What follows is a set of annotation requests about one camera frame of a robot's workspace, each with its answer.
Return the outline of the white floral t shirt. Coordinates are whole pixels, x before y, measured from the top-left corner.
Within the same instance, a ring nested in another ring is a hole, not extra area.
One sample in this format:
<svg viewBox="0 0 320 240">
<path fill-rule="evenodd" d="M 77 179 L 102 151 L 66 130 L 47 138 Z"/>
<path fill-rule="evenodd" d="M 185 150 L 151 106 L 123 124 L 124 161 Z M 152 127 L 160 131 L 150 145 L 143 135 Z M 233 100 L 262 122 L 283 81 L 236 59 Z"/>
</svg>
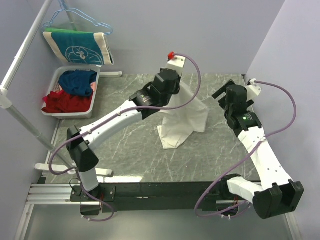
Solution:
<svg viewBox="0 0 320 240">
<path fill-rule="evenodd" d="M 209 109 L 198 98 L 179 109 L 161 110 L 163 120 L 157 127 L 162 147 L 165 150 L 177 149 L 194 132 L 206 130 Z"/>
</svg>

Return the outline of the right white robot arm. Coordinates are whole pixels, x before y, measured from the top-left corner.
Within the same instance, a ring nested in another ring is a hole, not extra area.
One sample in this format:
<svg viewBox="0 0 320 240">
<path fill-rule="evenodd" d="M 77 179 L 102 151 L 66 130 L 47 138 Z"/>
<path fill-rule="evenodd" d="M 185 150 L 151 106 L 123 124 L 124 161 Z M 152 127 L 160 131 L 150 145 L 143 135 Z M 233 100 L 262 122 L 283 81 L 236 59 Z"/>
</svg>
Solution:
<svg viewBox="0 0 320 240">
<path fill-rule="evenodd" d="M 249 111 L 253 99 L 261 93 L 255 79 L 247 86 L 229 80 L 212 97 L 224 110 L 227 125 L 243 144 L 258 172 L 260 184 L 238 174 L 225 175 L 219 181 L 219 193 L 230 200 L 237 195 L 253 204 L 261 219 L 294 212 L 304 193 L 300 181 L 284 170 L 272 150 L 258 116 Z"/>
</svg>

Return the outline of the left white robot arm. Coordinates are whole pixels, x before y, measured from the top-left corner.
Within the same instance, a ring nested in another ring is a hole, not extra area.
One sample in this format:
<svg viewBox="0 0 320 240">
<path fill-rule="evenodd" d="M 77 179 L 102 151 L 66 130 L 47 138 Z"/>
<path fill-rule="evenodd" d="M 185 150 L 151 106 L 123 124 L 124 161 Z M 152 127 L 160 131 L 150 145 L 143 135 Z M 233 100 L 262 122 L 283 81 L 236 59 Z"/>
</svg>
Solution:
<svg viewBox="0 0 320 240">
<path fill-rule="evenodd" d="M 67 130 L 66 148 L 77 167 L 83 185 L 82 195 L 88 201 L 102 200 L 104 197 L 97 179 L 99 159 L 95 150 L 122 129 L 166 107 L 172 96 L 180 91 L 182 72 L 182 69 L 161 68 L 153 81 L 136 91 L 113 112 L 82 128 L 73 126 Z"/>
</svg>

